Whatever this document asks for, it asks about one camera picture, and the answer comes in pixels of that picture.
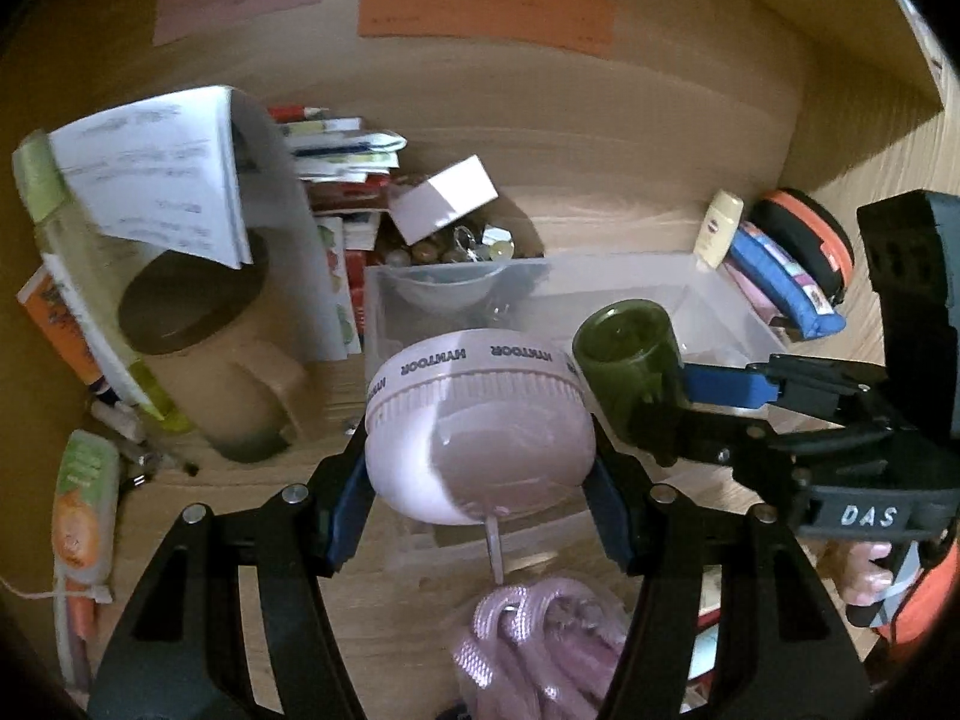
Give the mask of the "right hand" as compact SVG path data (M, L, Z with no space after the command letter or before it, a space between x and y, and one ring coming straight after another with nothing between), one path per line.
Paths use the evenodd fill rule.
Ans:
M884 541L830 541L818 558L818 573L833 582L844 603L866 608L882 600L893 583L889 569L878 565L891 550Z

